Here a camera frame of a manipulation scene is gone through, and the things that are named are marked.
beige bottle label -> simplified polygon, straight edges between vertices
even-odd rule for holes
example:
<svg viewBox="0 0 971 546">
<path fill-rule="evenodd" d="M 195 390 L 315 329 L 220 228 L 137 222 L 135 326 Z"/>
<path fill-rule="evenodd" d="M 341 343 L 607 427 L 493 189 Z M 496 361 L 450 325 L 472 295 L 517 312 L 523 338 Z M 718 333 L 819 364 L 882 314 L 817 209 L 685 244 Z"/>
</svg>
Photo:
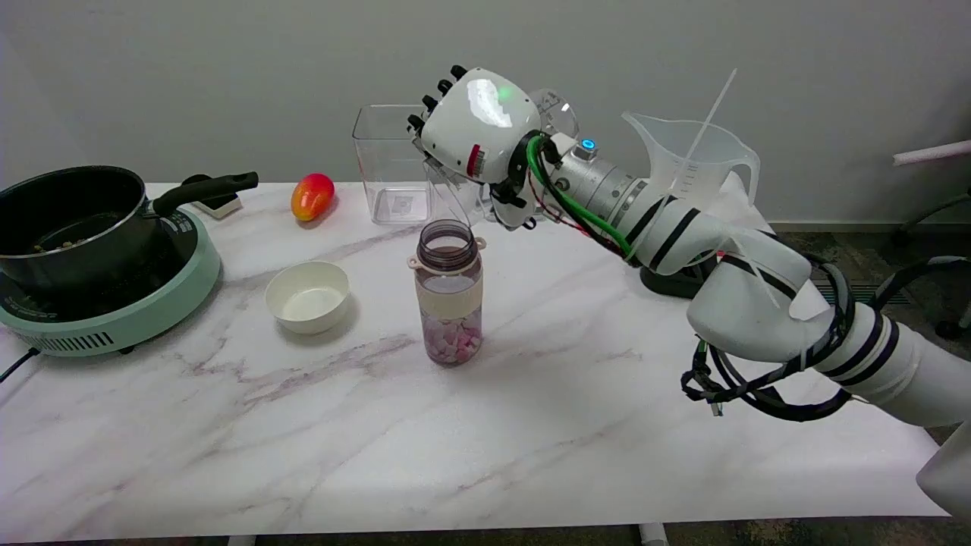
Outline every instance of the beige bottle label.
<svg viewBox="0 0 971 546">
<path fill-rule="evenodd" d="M 426 289 L 415 279 L 415 292 L 421 310 L 440 321 L 464 319 L 483 304 L 483 280 L 480 278 L 468 290 L 458 293 L 436 293 Z"/>
</svg>

black pot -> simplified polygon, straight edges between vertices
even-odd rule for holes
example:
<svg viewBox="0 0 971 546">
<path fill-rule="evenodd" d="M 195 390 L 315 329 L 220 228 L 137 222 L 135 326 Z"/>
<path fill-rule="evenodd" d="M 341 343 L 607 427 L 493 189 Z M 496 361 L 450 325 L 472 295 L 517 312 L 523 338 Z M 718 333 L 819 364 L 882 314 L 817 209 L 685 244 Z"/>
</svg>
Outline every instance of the black pot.
<svg viewBox="0 0 971 546">
<path fill-rule="evenodd" d="M 90 289 L 151 255 L 160 219 L 185 203 L 255 188 L 256 173 L 171 189 L 149 201 L 120 167 L 74 167 L 0 191 L 0 271 L 28 290 Z"/>
</svg>

marble table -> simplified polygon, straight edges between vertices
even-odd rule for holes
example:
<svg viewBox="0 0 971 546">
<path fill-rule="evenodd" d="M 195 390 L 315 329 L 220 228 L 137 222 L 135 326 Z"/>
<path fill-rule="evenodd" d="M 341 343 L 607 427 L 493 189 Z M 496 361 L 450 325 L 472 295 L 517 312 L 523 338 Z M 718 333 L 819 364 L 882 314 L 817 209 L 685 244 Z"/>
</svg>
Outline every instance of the marble table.
<svg viewBox="0 0 971 546">
<path fill-rule="evenodd" d="M 440 368 L 405 265 L 420 228 L 372 224 L 356 184 L 301 226 L 291 189 L 206 218 L 222 280 L 188 320 L 127 356 L 36 357 L 0 385 L 0 540 L 944 515 L 914 481 L 934 442 L 873 407 L 799 425 L 690 402 L 686 303 L 549 222 L 476 225 L 486 342 Z M 712 212 L 765 226 L 738 189 Z M 307 259 L 353 290 L 316 337 L 280 330 L 262 298 Z M 822 305 L 804 287 L 793 311 Z M 0 362 L 26 349 L 0 328 Z M 781 387 L 834 391 L 814 371 Z"/>
</svg>

red wire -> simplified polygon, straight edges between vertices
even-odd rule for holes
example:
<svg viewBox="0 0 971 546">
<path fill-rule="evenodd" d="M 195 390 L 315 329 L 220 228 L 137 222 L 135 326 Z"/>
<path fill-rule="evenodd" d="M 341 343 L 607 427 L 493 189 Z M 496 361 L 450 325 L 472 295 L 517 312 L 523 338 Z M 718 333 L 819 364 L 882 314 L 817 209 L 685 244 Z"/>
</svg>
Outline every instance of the red wire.
<svg viewBox="0 0 971 546">
<path fill-rule="evenodd" d="M 557 213 L 551 211 L 546 206 L 546 203 L 544 203 L 543 200 L 540 199 L 539 194 L 536 193 L 536 185 L 533 184 L 533 175 L 528 170 L 526 171 L 526 177 L 529 179 L 529 188 L 533 190 L 533 197 L 536 199 L 536 202 L 539 203 L 541 207 L 543 207 L 543 210 L 544 211 L 546 211 L 550 216 L 559 219 L 559 221 L 560 222 L 563 222 L 565 225 L 569 225 L 570 227 L 576 229 L 577 231 L 580 231 L 583 235 L 586 235 L 587 237 L 589 237 L 589 235 L 586 234 L 586 231 L 584 231 L 584 229 L 582 227 L 580 227 L 580 226 L 576 225 L 575 223 L 572 223 L 572 222 L 568 221 L 567 219 L 563 218 L 563 214 L 565 214 L 565 213 L 563 213 L 563 214 L 557 214 Z"/>
</svg>

water bottle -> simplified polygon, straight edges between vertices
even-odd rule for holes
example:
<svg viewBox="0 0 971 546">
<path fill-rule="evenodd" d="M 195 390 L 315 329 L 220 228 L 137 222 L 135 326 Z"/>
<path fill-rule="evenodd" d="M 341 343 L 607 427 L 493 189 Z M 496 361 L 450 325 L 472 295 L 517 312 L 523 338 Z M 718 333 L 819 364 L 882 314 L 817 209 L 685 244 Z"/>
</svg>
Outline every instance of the water bottle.
<svg viewBox="0 0 971 546">
<path fill-rule="evenodd" d="M 425 351 L 432 361 L 457 366 L 483 343 L 483 264 L 486 241 L 468 225 L 437 220 L 426 225 L 418 251 L 408 258 L 415 271 Z"/>
</svg>

